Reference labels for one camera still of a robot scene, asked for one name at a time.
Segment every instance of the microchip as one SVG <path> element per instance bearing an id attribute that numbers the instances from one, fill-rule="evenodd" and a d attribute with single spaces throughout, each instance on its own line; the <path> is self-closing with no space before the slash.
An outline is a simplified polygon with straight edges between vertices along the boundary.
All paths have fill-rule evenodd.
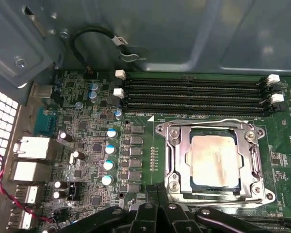
<path id="1" fill-rule="evenodd" d="M 124 129 L 124 134 L 130 134 L 131 130 L 130 129 Z"/>
<path id="2" fill-rule="evenodd" d="M 106 118 L 107 120 L 114 120 L 114 113 L 108 113 Z"/>
<path id="3" fill-rule="evenodd" d="M 83 149 L 83 148 L 84 148 L 84 143 L 81 143 L 81 142 L 78 143 L 78 148 L 79 148 L 79 149 Z"/>
<path id="4" fill-rule="evenodd" d="M 107 107 L 107 101 L 105 101 L 105 100 L 102 100 L 101 102 L 100 102 L 100 106 L 101 107 Z"/>
<path id="5" fill-rule="evenodd" d="M 125 140 L 123 140 L 123 144 L 124 144 L 124 145 L 130 145 L 130 140 L 129 140 L 129 139 L 125 139 Z"/>
<path id="6" fill-rule="evenodd" d="M 128 162 L 121 162 L 121 167 L 128 167 L 129 163 Z"/>
<path id="7" fill-rule="evenodd" d="M 143 138 L 139 136 L 132 136 L 130 141 L 132 145 L 141 145 L 144 142 Z"/>
<path id="8" fill-rule="evenodd" d="M 118 191 L 119 192 L 127 192 L 127 185 L 120 185 Z"/>
<path id="9" fill-rule="evenodd" d="M 139 147 L 130 148 L 130 155 L 131 156 L 142 156 L 142 148 L 139 148 Z"/>
<path id="10" fill-rule="evenodd" d="M 144 132 L 144 127 L 141 125 L 133 125 L 131 127 L 131 133 L 143 133 Z"/>
<path id="11" fill-rule="evenodd" d="M 272 159 L 273 164 L 280 164 L 280 159 Z"/>
<path id="12" fill-rule="evenodd" d="M 130 159 L 129 166 L 131 168 L 141 168 L 142 167 L 141 159 Z"/>
<path id="13" fill-rule="evenodd" d="M 123 155 L 123 156 L 129 156 L 129 150 L 124 150 L 124 151 L 122 152 L 122 155 Z"/>
<path id="14" fill-rule="evenodd" d="M 94 152 L 101 152 L 102 146 L 100 144 L 94 144 L 93 145 L 93 151 Z"/>
<path id="15" fill-rule="evenodd" d="M 129 179 L 131 181 L 139 181 L 141 179 L 141 172 L 140 171 L 130 171 L 129 172 Z"/>
<path id="16" fill-rule="evenodd" d="M 100 205 L 101 197 L 92 197 L 92 205 Z"/>
<path id="17" fill-rule="evenodd" d="M 127 180 L 128 179 L 128 173 L 120 173 L 120 179 Z"/>
<path id="18" fill-rule="evenodd" d="M 86 128 L 87 128 L 87 123 L 85 121 L 81 121 L 79 123 L 79 129 L 86 130 Z"/>
<path id="19" fill-rule="evenodd" d="M 129 193 L 139 193 L 140 192 L 140 184 L 138 184 L 138 183 L 128 184 L 128 192 Z"/>
<path id="20" fill-rule="evenodd" d="M 81 170 L 75 170 L 74 171 L 74 177 L 81 177 L 82 171 Z"/>
<path id="21" fill-rule="evenodd" d="M 72 122 L 72 116 L 64 116 L 64 124 L 69 124 Z"/>

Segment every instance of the blue component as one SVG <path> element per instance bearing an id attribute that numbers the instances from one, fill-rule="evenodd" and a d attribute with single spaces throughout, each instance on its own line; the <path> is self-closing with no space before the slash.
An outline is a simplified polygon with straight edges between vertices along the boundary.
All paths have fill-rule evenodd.
<path id="1" fill-rule="evenodd" d="M 98 85 L 96 83 L 91 83 L 89 85 L 89 89 L 91 89 L 92 91 L 96 91 L 98 89 Z"/>
<path id="2" fill-rule="evenodd" d="M 33 130 L 33 136 L 53 137 L 56 120 L 56 112 L 49 112 L 46 114 L 45 109 L 40 107 L 37 115 L 37 121 Z"/>
<path id="3" fill-rule="evenodd" d="M 88 94 L 88 98 L 90 99 L 95 99 L 97 98 L 97 93 L 95 91 L 91 91 L 89 94 Z"/>
<path id="4" fill-rule="evenodd" d="M 122 116 L 122 111 L 121 111 L 121 110 L 116 110 L 116 111 L 114 112 L 114 115 L 115 115 L 116 117 L 120 117 L 120 116 Z"/>

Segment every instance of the green circuit board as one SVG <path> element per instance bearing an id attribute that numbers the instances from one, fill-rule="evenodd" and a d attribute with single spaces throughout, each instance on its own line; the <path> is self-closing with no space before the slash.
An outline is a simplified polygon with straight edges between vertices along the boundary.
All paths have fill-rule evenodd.
<path id="1" fill-rule="evenodd" d="M 175 73 L 131 73 L 134 77 L 167 77 L 174 78 L 183 75 Z M 258 79 L 255 76 L 232 75 L 198 75 L 203 79 Z M 155 133 L 155 127 L 174 119 L 223 119 L 229 116 L 199 116 L 199 115 L 168 115 L 141 113 L 125 114 L 120 120 L 115 119 L 116 107 L 108 104 L 111 80 L 113 73 L 85 74 L 83 71 L 59 71 L 56 80 L 61 84 L 62 94 L 65 98 L 64 107 L 57 112 L 55 134 L 65 131 L 76 139 L 75 143 L 65 143 L 65 149 L 61 159 L 57 160 L 52 173 L 52 181 L 48 184 L 46 201 L 43 204 L 43 215 L 48 216 L 54 209 L 69 207 L 69 220 L 79 220 L 109 206 L 129 208 L 132 203 L 145 201 L 145 186 L 164 181 L 164 138 Z M 223 211 L 236 215 L 256 216 L 285 216 L 291 217 L 291 77 L 280 77 L 285 104 L 287 110 L 267 118 L 243 118 L 250 123 L 265 129 L 267 135 L 259 140 L 259 150 L 262 160 L 262 170 L 266 188 L 276 194 L 276 201 L 257 209 L 223 208 Z M 99 100 L 92 103 L 88 99 L 89 85 L 97 83 L 100 86 Z M 77 110 L 76 102 L 82 102 L 83 108 Z M 132 126 L 142 126 L 143 133 L 132 134 Z M 116 139 L 108 139 L 106 132 L 114 128 L 118 132 Z M 127 141 L 132 136 L 141 137 L 143 142 L 136 147 L 142 148 L 143 155 L 141 168 L 129 168 L 129 171 L 141 173 L 140 180 L 123 180 L 120 174 L 124 173 L 121 167 L 123 161 L 127 161 L 123 151 L 132 147 Z M 106 145 L 114 145 L 117 149 L 115 155 L 106 155 Z M 68 160 L 73 150 L 85 153 L 84 161 L 77 161 L 69 165 Z M 108 159 L 116 164 L 116 169 L 106 171 L 103 162 Z M 114 177 L 114 183 L 107 187 L 101 183 L 104 175 Z M 82 182 L 81 200 L 66 201 L 53 200 L 53 184 L 55 181 L 80 181 Z M 120 192 L 122 185 L 139 184 L 140 192 Z M 61 227 L 70 224 L 69 221 L 61 223 Z M 48 223 L 40 226 L 40 230 L 48 227 Z"/>

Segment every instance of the cable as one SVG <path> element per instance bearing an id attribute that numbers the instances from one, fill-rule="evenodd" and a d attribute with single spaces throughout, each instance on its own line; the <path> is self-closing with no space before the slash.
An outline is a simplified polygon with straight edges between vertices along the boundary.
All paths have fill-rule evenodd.
<path id="1" fill-rule="evenodd" d="M 2 179 L 3 179 L 3 175 L 4 175 L 4 170 L 5 170 L 5 163 L 4 163 L 4 157 L 0 154 L 0 162 L 1 162 L 1 169 L 0 169 L 0 192 L 5 195 L 8 199 L 10 199 L 11 201 L 13 201 L 15 203 L 15 205 L 24 210 L 25 212 L 27 212 L 28 214 L 31 214 L 32 217 L 40 219 L 42 221 L 46 221 L 49 223 L 52 223 L 53 220 L 51 218 L 47 218 L 47 217 L 39 217 L 37 216 L 33 210 L 29 209 L 28 207 L 24 206 L 19 200 L 17 200 L 14 196 L 10 195 L 4 188 L 2 185 Z"/>
<path id="2" fill-rule="evenodd" d="M 79 30 L 78 32 L 76 32 L 74 35 L 71 36 L 70 38 L 70 41 L 69 41 L 69 44 L 70 44 L 70 48 L 73 52 L 73 55 L 81 62 L 81 64 L 86 67 L 86 69 L 88 71 L 91 71 L 91 67 L 90 65 L 86 62 L 86 60 L 84 59 L 84 57 L 82 56 L 82 54 L 78 51 L 78 49 L 76 48 L 76 45 L 75 45 L 75 41 L 76 39 L 80 36 L 80 35 L 83 35 L 85 33 L 100 33 L 100 34 L 103 34 L 107 37 L 109 37 L 110 39 L 114 39 L 116 36 L 110 32 L 109 30 L 105 29 L 105 28 L 102 28 L 102 27 L 98 27 L 98 26 L 91 26 L 91 27 L 87 27 L 87 28 L 84 28 L 84 29 L 81 29 Z M 120 50 L 120 52 L 122 54 L 129 54 L 127 52 L 127 49 L 125 47 L 125 45 L 119 45 L 117 46 L 117 48 Z M 133 68 L 133 69 L 136 69 L 136 70 L 140 70 L 136 65 L 132 64 L 132 63 L 129 63 L 129 65 Z"/>

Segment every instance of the black capacitor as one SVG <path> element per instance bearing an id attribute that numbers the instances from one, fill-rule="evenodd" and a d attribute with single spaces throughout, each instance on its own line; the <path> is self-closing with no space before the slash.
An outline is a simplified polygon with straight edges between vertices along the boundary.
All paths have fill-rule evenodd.
<path id="1" fill-rule="evenodd" d="M 66 181 L 56 181 L 54 184 L 55 188 L 68 188 L 68 182 Z"/>
<path id="2" fill-rule="evenodd" d="M 42 231 L 42 233 L 56 233 L 57 229 L 55 227 L 50 227 L 47 230 Z"/>
<path id="3" fill-rule="evenodd" d="M 62 139 L 62 140 L 65 140 L 67 142 L 72 142 L 73 141 L 73 137 L 65 132 L 62 132 L 59 137 Z"/>
<path id="4" fill-rule="evenodd" d="M 79 151 L 73 152 L 72 156 L 73 158 L 76 158 L 76 159 L 81 159 L 81 160 L 85 159 L 85 154 Z"/>
<path id="5" fill-rule="evenodd" d="M 54 199 L 61 199 L 61 198 L 65 198 L 66 196 L 67 196 L 67 193 L 65 191 L 56 191 L 53 193 Z"/>

